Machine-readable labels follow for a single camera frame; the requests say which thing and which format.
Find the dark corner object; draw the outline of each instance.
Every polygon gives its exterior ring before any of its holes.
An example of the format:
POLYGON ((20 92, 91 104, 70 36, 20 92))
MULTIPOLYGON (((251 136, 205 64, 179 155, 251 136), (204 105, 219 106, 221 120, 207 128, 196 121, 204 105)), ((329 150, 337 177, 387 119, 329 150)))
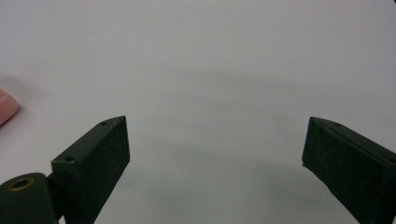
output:
POLYGON ((55 158, 48 177, 32 173, 0 186, 0 223, 93 223, 130 161, 125 117, 100 122, 55 158))
POLYGON ((341 124, 311 118, 303 163, 359 223, 392 223, 396 214, 395 153, 341 124))

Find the pink rounded object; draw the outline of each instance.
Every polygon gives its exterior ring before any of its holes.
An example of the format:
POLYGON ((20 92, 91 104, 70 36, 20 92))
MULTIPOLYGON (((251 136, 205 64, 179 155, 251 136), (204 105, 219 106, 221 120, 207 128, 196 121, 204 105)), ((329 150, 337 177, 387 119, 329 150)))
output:
POLYGON ((0 125, 11 118, 17 110, 18 104, 14 97, 0 90, 0 125))

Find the red object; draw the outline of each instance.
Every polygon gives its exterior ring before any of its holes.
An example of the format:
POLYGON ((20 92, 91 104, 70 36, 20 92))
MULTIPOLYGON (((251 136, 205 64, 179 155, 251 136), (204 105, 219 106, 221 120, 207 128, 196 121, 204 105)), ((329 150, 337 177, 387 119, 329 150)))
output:
POLYGON ((11 118, 17 110, 18 104, 14 97, 0 90, 0 125, 11 118))

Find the white surface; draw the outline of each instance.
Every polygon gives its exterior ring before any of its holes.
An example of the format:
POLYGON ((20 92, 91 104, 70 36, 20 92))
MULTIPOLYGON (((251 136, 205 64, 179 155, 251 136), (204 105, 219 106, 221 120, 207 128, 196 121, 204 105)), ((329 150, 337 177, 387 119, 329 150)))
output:
POLYGON ((126 115, 96 223, 357 223, 302 167, 310 116, 396 148, 391 0, 1 1, 0 182, 126 115))

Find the white table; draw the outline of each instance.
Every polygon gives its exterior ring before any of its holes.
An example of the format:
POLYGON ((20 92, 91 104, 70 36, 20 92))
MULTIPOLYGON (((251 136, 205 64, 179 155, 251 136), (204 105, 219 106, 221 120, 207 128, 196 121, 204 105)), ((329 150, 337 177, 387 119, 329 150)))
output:
POLYGON ((395 150, 395 24, 391 0, 1 1, 0 182, 125 115, 96 223, 357 223, 302 167, 306 127, 395 150))

